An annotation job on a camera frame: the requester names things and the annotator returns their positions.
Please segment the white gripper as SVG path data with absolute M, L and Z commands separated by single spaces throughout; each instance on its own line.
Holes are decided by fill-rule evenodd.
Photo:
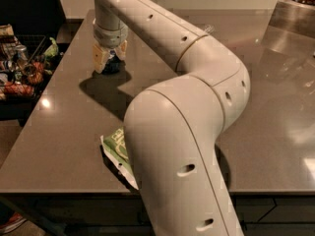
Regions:
M 98 43 L 93 46 L 94 69 L 101 73 L 109 58 L 109 49 L 115 48 L 116 56 L 124 61 L 127 51 L 128 27 L 121 20 L 94 20 L 94 38 Z

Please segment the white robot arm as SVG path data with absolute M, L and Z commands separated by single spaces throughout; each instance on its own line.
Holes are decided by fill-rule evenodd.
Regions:
M 94 0 L 98 48 L 132 30 L 176 74 L 140 92 L 124 117 L 134 178 L 156 236 L 244 236 L 215 152 L 243 112 L 250 78 L 213 36 L 151 0 Z

